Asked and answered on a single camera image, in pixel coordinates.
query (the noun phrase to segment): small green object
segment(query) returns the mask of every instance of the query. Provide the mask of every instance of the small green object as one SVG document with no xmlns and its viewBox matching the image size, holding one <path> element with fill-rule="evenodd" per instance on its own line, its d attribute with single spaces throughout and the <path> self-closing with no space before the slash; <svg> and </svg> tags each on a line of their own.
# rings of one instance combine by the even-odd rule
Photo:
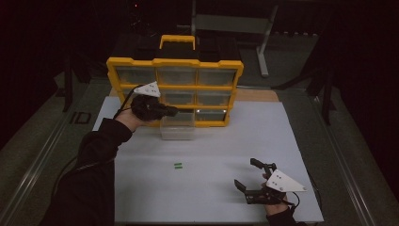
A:
<svg viewBox="0 0 399 226">
<path fill-rule="evenodd" d="M 174 167 L 175 167 L 176 170 L 182 169 L 183 168 L 183 164 L 182 163 L 175 163 Z"/>
</svg>

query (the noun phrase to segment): white bracket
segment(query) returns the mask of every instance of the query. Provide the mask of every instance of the white bracket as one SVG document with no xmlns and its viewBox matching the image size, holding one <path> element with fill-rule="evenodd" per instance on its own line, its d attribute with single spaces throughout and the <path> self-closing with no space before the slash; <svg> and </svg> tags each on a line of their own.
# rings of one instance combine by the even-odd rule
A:
<svg viewBox="0 0 399 226">
<path fill-rule="evenodd" d="M 135 93 L 143 94 L 143 95 L 147 95 L 147 96 L 153 96 L 153 97 L 161 96 L 161 92 L 159 91 L 159 88 L 158 88 L 158 85 L 156 82 L 136 88 Z"/>
<path fill-rule="evenodd" d="M 306 191 L 306 187 L 287 176 L 282 171 L 276 169 L 266 182 L 268 187 L 271 187 L 281 192 L 292 192 L 292 191 Z"/>
</svg>

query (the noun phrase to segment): organizer drawer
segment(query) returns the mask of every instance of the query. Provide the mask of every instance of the organizer drawer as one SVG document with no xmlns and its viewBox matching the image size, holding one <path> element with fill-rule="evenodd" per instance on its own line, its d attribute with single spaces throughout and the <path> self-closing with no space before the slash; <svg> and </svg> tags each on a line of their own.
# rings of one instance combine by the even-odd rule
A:
<svg viewBox="0 0 399 226">
<path fill-rule="evenodd" d="M 224 121 L 227 110 L 197 109 L 196 121 Z"/>
<path fill-rule="evenodd" d="M 175 117 L 162 118 L 160 131 L 162 139 L 193 139 L 194 111 L 181 110 Z"/>
<path fill-rule="evenodd" d="M 197 91 L 197 105 L 228 105 L 231 97 L 230 91 Z"/>
<path fill-rule="evenodd" d="M 155 68 L 153 67 L 115 67 L 121 83 L 146 85 L 156 81 Z"/>
<path fill-rule="evenodd" d="M 159 84 L 162 85 L 195 85 L 195 68 L 189 67 L 160 67 L 157 69 Z"/>
<path fill-rule="evenodd" d="M 193 105 L 194 90 L 161 89 L 161 102 L 166 105 Z"/>
<path fill-rule="evenodd" d="M 235 69 L 199 69 L 199 85 L 231 86 Z"/>
</svg>

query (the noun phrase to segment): black cable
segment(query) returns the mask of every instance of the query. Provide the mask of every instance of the black cable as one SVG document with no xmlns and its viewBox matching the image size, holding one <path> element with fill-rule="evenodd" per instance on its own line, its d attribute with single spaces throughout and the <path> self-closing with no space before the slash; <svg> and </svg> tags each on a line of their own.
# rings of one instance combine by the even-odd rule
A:
<svg viewBox="0 0 399 226">
<path fill-rule="evenodd" d="M 115 116 L 114 116 L 113 119 L 115 119 L 115 118 L 119 115 L 120 112 L 122 112 L 122 111 L 124 111 L 124 110 L 127 110 L 127 109 L 130 109 L 130 108 L 123 109 L 123 108 L 125 107 L 126 103 L 127 103 L 128 100 L 130 99 L 130 97 L 132 96 L 132 94 L 133 94 L 134 91 L 135 91 L 135 89 L 132 89 L 132 90 L 129 92 L 129 94 L 127 95 L 126 99 L 124 100 L 122 106 L 121 106 L 120 109 L 117 111 L 117 113 L 115 114 Z M 55 194 L 56 194 L 56 188 L 57 188 L 57 186 L 58 186 L 58 183 L 59 183 L 59 180 L 60 180 L 62 174 L 63 174 L 64 171 L 67 169 L 67 167 L 68 167 L 74 160 L 76 160 L 76 159 L 77 159 L 77 156 L 73 157 L 70 161 L 68 161 L 68 163 L 65 164 L 65 166 L 62 168 L 61 172 L 57 175 L 56 181 L 55 181 L 54 184 L 53 184 L 53 189 L 52 189 L 52 192 L 51 192 L 51 199 L 52 199 L 52 198 L 55 196 Z M 96 163 L 92 163 L 92 164 L 87 164 L 87 165 L 85 165 L 85 166 L 83 166 L 83 167 L 80 167 L 79 169 L 74 169 L 73 171 L 78 172 L 78 171 L 86 170 L 86 169 L 89 169 L 89 168 L 92 168 L 92 167 L 96 167 L 96 166 L 99 166 L 99 165 L 102 165 L 102 164 L 106 164 L 106 163 L 108 163 L 108 162 L 110 162 L 110 161 L 112 161 L 112 160 L 113 160 L 113 159 L 110 159 L 110 160 L 108 160 L 108 161 L 106 161 L 106 162 L 96 162 Z"/>
<path fill-rule="evenodd" d="M 296 208 L 300 205 L 300 199 L 299 199 L 299 196 L 298 195 L 296 195 L 296 198 L 298 199 L 298 203 L 296 204 L 296 205 L 292 205 L 292 207 L 291 207 L 291 214 L 293 215 L 294 214 L 294 211 L 296 210 Z"/>
<path fill-rule="evenodd" d="M 53 197 L 55 196 L 55 194 L 56 194 L 56 188 L 57 188 L 57 186 L 58 186 L 59 180 L 60 180 L 60 178 L 61 178 L 63 172 L 64 172 L 64 171 L 67 169 L 67 167 L 68 167 L 74 160 L 76 160 L 76 159 L 77 159 L 77 155 L 76 155 L 75 157 L 73 157 L 73 158 L 62 168 L 61 172 L 57 175 L 56 181 L 54 182 L 53 189 L 52 189 L 52 192 L 51 192 L 51 198 L 53 198 Z"/>
<path fill-rule="evenodd" d="M 132 90 L 130 90 L 129 94 L 127 94 L 127 97 L 125 98 L 123 104 L 120 106 L 120 109 L 117 111 L 117 113 L 114 115 L 113 120 L 120 114 L 120 112 L 127 110 L 127 109 L 123 109 L 126 106 L 126 103 L 129 101 L 130 97 L 132 96 L 132 94 L 135 92 L 136 88 L 142 87 L 142 85 L 136 86 L 135 88 L 133 88 Z"/>
</svg>

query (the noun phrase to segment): white table surface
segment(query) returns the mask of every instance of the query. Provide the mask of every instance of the white table surface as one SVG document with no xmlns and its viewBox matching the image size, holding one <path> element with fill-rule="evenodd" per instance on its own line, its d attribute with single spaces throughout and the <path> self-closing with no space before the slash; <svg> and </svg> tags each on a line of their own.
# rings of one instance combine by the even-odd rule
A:
<svg viewBox="0 0 399 226">
<path fill-rule="evenodd" d="M 112 118 L 118 97 L 106 97 L 94 125 Z M 262 223 L 265 211 L 248 205 L 234 179 L 260 189 L 261 169 L 250 158 L 276 163 L 308 191 L 297 192 L 298 221 L 323 221 L 282 103 L 235 102 L 227 127 L 196 128 L 193 140 L 163 140 L 159 128 L 140 127 L 115 160 L 116 222 Z M 181 169 L 174 164 L 182 163 Z M 289 202 L 297 202 L 288 193 Z"/>
</svg>

